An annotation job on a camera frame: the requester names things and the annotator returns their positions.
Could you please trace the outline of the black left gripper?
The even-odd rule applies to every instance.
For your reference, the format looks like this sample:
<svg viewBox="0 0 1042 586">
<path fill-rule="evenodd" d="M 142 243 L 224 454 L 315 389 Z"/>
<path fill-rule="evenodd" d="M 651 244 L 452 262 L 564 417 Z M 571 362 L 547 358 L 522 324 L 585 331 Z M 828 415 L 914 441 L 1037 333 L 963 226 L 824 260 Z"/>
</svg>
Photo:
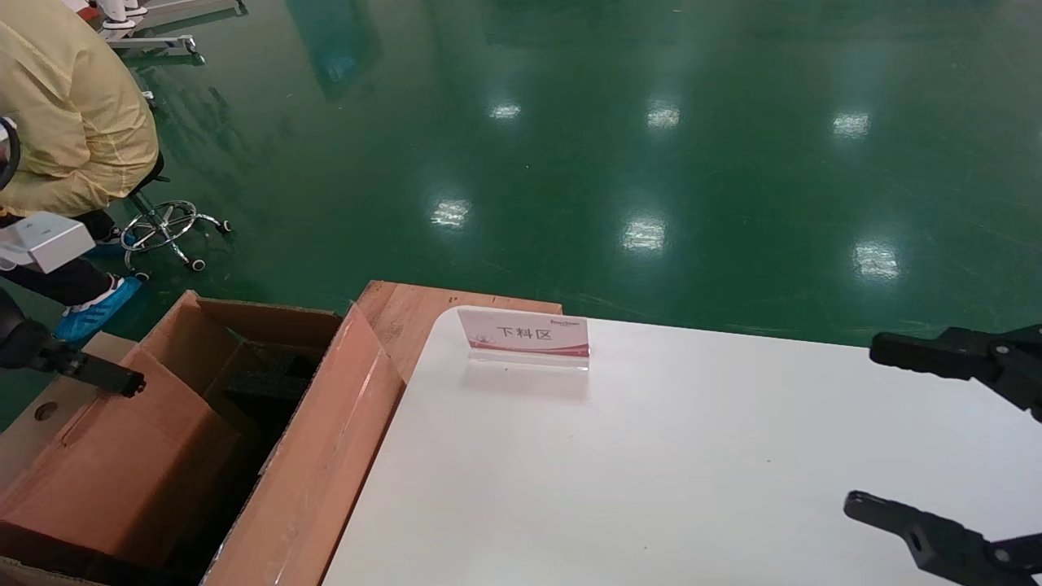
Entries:
<svg viewBox="0 0 1042 586">
<path fill-rule="evenodd" d="M 36 370 L 74 379 L 116 396 L 134 397 L 145 389 L 142 372 L 81 349 L 59 346 L 51 331 L 27 318 L 10 294 L 1 290 L 1 367 L 4 370 Z"/>
</svg>

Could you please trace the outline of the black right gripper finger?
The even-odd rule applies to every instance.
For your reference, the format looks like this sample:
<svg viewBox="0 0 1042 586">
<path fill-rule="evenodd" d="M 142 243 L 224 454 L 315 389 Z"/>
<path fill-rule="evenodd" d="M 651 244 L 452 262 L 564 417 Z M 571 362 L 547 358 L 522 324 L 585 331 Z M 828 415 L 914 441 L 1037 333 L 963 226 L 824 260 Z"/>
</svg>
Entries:
<svg viewBox="0 0 1042 586">
<path fill-rule="evenodd" d="M 1000 334 L 949 327 L 933 339 L 879 333 L 869 356 L 879 365 L 939 379 L 975 379 L 1041 420 L 1041 326 Z"/>
<path fill-rule="evenodd" d="M 901 538 L 920 571 L 957 585 L 1035 585 L 1041 572 L 1039 533 L 990 541 L 951 519 L 864 491 L 849 492 L 843 512 Z"/>
</svg>

